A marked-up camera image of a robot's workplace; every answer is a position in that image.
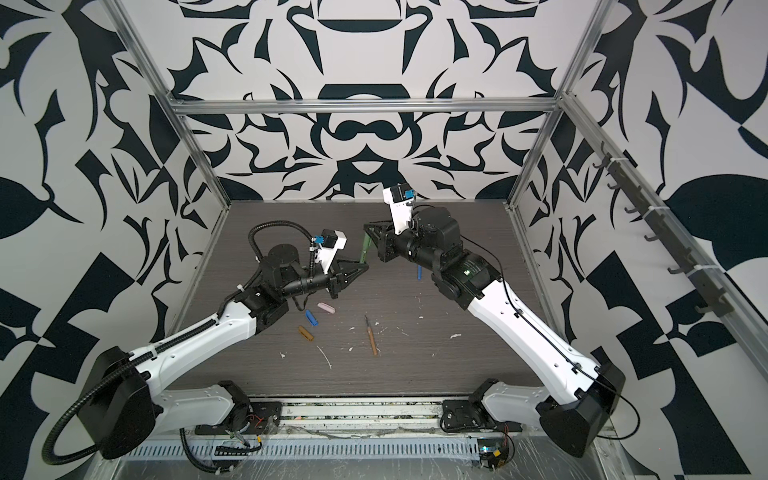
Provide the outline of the dark green pen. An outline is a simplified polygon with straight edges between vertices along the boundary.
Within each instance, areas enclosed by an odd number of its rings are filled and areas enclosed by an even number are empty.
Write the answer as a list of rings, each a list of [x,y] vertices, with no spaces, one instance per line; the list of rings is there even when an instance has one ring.
[[[368,234],[365,234],[363,237],[363,243],[361,247],[361,254],[360,254],[360,263],[366,263],[367,262],[367,255],[372,245],[372,239]]]

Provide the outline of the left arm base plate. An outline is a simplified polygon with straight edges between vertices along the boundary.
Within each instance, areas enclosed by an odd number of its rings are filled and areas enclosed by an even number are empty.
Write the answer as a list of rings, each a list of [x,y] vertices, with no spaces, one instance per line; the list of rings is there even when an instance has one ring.
[[[237,431],[243,435],[262,435],[276,430],[281,423],[283,404],[279,401],[255,401],[248,408],[237,407],[225,421],[217,425],[197,425],[196,435],[226,435]]]

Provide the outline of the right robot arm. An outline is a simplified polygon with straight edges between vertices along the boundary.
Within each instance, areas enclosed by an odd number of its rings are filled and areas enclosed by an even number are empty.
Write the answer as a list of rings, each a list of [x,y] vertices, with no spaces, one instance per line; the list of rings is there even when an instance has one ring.
[[[580,458],[624,401],[624,373],[579,352],[541,320],[505,280],[489,250],[473,252],[445,208],[426,208],[365,224],[383,262],[403,258],[431,273],[443,296],[491,328],[541,381],[540,389],[486,381],[470,400],[498,423],[541,428],[565,453]]]

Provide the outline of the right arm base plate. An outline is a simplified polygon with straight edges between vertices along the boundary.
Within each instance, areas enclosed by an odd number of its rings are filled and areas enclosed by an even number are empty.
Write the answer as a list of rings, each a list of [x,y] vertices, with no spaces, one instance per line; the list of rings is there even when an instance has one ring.
[[[517,422],[494,420],[479,404],[469,400],[443,400],[439,426],[446,433],[522,432]]]

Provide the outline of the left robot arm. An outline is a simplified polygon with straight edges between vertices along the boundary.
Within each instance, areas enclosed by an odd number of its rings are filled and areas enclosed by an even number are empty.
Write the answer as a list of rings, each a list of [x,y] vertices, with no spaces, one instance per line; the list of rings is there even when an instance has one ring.
[[[94,453],[119,458],[154,433],[195,423],[241,430],[250,402],[234,383],[176,392],[169,386],[274,325],[291,304],[303,309],[321,290],[336,298],[369,268],[338,258],[346,237],[337,230],[313,235],[296,222],[272,220],[252,227],[247,240],[258,267],[215,313],[145,347],[131,352],[113,347],[97,358],[80,397],[43,442],[46,464],[65,465]]]

